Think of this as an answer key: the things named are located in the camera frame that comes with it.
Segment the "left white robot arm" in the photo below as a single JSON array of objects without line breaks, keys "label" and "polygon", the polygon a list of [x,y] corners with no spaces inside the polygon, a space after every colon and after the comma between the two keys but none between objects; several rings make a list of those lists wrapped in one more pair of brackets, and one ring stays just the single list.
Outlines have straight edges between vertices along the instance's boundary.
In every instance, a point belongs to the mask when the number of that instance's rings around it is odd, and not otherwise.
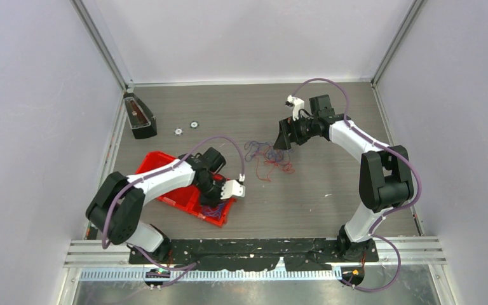
[{"label": "left white robot arm", "polygon": [[226,159],[213,147],[204,153],[168,159],[164,165],[125,176],[109,174],[86,209],[86,218],[102,232],[102,248],[127,243],[145,250],[155,263],[164,262],[170,253],[166,235],[140,216],[144,205],[176,189],[194,186],[208,205],[222,200],[223,179],[215,176],[226,165]]}]

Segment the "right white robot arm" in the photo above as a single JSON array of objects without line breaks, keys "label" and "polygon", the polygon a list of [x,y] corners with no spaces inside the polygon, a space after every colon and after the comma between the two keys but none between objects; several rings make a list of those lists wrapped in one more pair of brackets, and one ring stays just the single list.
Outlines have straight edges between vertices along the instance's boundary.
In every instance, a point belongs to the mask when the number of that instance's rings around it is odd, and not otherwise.
[{"label": "right white robot arm", "polygon": [[280,120],[274,143],[276,150],[287,151],[292,144],[303,145],[311,137],[320,136],[337,144],[360,163],[358,192],[361,203],[352,218],[343,225],[336,238],[335,250],[345,261],[353,261],[370,247],[376,222],[386,212],[401,206],[414,194],[414,185],[407,150],[390,147],[361,131],[352,120],[336,114],[328,95],[304,101],[288,96],[286,106],[291,116]]}]

